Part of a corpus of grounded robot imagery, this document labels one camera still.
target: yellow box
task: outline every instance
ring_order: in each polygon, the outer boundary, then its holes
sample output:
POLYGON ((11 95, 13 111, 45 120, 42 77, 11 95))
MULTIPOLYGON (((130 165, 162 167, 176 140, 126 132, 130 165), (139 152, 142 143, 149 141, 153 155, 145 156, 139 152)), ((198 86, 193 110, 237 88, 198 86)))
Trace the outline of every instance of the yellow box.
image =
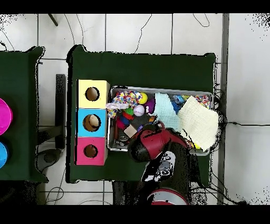
POLYGON ((110 84, 104 80, 78 80, 79 108, 105 109, 110 84))

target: magenta container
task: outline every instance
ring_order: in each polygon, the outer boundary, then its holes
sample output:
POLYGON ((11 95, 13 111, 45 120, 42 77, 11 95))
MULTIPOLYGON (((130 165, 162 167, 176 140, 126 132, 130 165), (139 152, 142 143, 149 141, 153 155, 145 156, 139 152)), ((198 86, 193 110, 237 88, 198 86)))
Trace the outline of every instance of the magenta container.
POLYGON ((10 107, 0 98, 0 135, 5 133, 11 124, 13 115, 10 107))

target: pink box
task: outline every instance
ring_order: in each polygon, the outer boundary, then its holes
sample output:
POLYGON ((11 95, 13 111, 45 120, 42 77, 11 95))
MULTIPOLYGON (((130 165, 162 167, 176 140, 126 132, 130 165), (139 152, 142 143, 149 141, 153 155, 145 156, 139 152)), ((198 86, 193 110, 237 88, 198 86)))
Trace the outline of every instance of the pink box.
POLYGON ((75 165, 97 165, 103 166, 107 158, 107 147, 105 137, 78 137, 77 149, 77 161, 75 165), (92 145, 98 151, 96 156, 89 158, 85 155, 84 149, 88 145, 92 145))

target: circular hole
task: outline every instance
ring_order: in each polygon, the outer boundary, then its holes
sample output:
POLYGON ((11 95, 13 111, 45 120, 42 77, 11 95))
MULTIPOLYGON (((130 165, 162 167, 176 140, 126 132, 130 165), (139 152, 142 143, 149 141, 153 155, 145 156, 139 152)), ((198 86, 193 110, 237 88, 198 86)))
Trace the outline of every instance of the circular hole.
POLYGON ((96 132, 101 126, 101 120, 96 114, 89 114, 83 120, 83 127, 89 132, 96 132))
POLYGON ((96 101, 99 98, 99 90, 96 87, 89 87, 85 92, 85 97, 89 101, 96 101))
POLYGON ((88 145, 87 147, 84 148, 83 152, 86 157, 94 158, 98 154, 98 149, 94 145, 88 145))

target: blue box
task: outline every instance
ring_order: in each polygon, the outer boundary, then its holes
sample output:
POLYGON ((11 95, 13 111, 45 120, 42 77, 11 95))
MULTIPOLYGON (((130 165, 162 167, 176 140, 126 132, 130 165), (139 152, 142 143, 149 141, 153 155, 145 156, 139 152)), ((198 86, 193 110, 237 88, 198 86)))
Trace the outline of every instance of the blue box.
POLYGON ((78 111, 78 137, 105 137, 106 136, 107 115, 105 109, 82 109, 78 111), (98 130, 90 132, 83 127, 83 120, 87 115, 96 115, 101 122, 98 130))

